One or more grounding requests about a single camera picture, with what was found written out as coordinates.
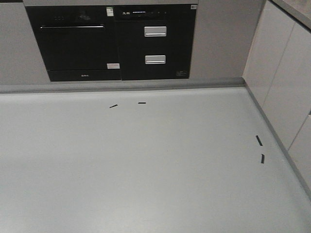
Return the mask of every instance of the black dishwasher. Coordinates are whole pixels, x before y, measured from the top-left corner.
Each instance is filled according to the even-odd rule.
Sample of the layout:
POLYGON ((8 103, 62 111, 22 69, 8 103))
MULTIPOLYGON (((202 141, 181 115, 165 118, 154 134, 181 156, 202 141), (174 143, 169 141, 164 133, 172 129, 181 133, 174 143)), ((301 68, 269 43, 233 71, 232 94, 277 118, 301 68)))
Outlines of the black dishwasher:
POLYGON ((26 10, 51 81, 121 79, 112 7, 26 10))
POLYGON ((186 79, 196 5, 115 6, 123 80, 186 79))

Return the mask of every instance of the label sticker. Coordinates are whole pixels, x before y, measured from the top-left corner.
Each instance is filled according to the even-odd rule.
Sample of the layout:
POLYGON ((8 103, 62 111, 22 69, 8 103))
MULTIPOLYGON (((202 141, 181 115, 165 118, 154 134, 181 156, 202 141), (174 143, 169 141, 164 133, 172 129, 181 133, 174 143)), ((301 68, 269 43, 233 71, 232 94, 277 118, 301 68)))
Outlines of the label sticker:
POLYGON ((186 70, 176 71, 176 77, 187 77, 188 72, 186 70))
POLYGON ((107 16, 108 17, 112 17, 113 16, 113 7, 112 6, 106 7, 106 11, 107 11, 107 16))
POLYGON ((120 69, 120 63, 107 63, 108 69, 120 69))

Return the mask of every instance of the kitchen countertop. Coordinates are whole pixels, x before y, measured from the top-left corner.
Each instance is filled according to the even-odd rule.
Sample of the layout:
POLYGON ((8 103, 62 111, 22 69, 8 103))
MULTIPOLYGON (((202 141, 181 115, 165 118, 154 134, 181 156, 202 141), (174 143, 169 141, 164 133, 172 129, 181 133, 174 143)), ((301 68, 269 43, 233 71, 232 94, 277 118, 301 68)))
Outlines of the kitchen countertop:
POLYGON ((302 24, 311 29, 311 1, 310 0, 271 0, 302 24))

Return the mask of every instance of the black tape piece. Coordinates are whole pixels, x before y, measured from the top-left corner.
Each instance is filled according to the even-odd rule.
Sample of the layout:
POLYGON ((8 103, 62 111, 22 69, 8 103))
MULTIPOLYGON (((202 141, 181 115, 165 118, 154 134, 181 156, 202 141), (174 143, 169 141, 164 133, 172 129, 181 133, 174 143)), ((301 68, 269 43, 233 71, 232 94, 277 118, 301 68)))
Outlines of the black tape piece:
POLYGON ((261 163, 264 164, 264 154, 261 154, 261 163))
POLYGON ((261 143, 261 140, 260 140, 260 138, 258 137, 258 135, 256 135, 256 138, 257 138, 257 141, 258 141, 259 145, 262 147, 262 143, 261 143))

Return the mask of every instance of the cabinet door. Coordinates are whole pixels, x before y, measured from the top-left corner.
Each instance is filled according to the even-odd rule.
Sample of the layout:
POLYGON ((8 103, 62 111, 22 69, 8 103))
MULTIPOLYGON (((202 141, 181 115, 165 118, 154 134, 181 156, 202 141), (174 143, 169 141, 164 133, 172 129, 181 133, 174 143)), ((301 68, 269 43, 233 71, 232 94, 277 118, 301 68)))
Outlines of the cabinet door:
POLYGON ((305 182, 311 188, 311 115, 302 126, 289 154, 305 182))
POLYGON ((49 83, 23 3, 0 3, 0 84, 49 83))
POLYGON ((294 21, 267 1, 253 40, 244 79, 262 107, 294 21))
POLYGON ((288 149, 311 108, 311 33, 295 24, 263 110, 288 149))

